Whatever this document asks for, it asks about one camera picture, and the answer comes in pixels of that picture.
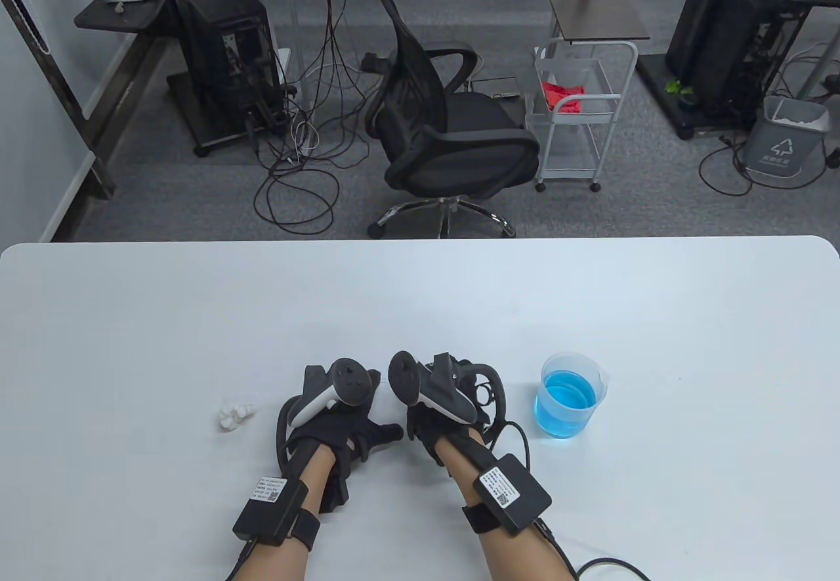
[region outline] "trash bin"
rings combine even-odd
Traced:
[[[789,179],[800,172],[830,127],[822,104],[769,95],[741,161],[754,172]]]

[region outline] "red object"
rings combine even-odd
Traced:
[[[543,82],[543,93],[545,94],[546,104],[549,105],[549,110],[554,110],[555,106],[563,100],[564,97],[570,95],[584,95],[585,89],[582,86],[576,86],[572,89],[565,89],[562,86],[552,85],[549,82]],[[574,100],[568,104],[564,104],[560,109],[561,113],[580,113],[580,101]]]

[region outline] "metal cart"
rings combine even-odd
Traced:
[[[588,58],[579,53],[589,48]],[[626,49],[627,71],[616,80],[618,92],[595,58],[596,48]],[[598,177],[610,151],[621,106],[627,95],[639,50],[630,41],[582,41],[569,44],[564,38],[552,38],[546,45],[534,48],[534,72],[525,92],[525,124],[540,143],[538,192],[545,191],[546,179],[591,180],[590,189],[600,191]],[[570,95],[550,110],[542,82],[565,88],[582,86],[582,95]],[[573,101],[580,102],[580,113],[564,113],[561,109]],[[601,148],[592,133],[592,125],[606,125]]]

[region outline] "recycling symbol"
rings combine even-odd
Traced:
[[[771,150],[780,157],[786,157],[793,154],[793,142],[789,139],[783,140],[783,142],[774,145]]]

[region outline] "white wall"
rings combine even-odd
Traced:
[[[93,0],[24,0],[67,79],[90,116],[134,35],[80,30],[73,18]]]
[[[85,178],[87,151],[0,7],[0,251],[51,239]]]
[[[86,117],[134,39],[73,25],[91,1],[24,0]],[[18,242],[49,241],[92,162],[0,7],[0,251]]]

